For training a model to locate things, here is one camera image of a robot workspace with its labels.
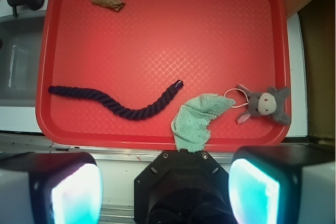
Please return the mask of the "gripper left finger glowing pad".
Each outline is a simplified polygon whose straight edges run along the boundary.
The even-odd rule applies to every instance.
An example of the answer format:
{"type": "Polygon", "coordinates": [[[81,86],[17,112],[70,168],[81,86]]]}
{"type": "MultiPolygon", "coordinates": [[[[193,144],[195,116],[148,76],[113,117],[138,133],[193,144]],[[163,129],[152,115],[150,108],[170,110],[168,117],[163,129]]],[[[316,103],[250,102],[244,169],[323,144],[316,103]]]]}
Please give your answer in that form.
{"type": "Polygon", "coordinates": [[[98,223],[102,200],[89,153],[1,153],[1,223],[98,223]]]}

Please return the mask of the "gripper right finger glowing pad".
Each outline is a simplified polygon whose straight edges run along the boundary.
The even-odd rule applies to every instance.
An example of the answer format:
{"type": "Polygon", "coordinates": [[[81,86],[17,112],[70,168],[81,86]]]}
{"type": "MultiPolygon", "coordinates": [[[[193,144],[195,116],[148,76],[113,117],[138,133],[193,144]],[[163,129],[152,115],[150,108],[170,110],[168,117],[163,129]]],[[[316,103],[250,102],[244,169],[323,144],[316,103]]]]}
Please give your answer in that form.
{"type": "Polygon", "coordinates": [[[238,223],[335,223],[335,148],[243,146],[228,191],[238,223]]]}

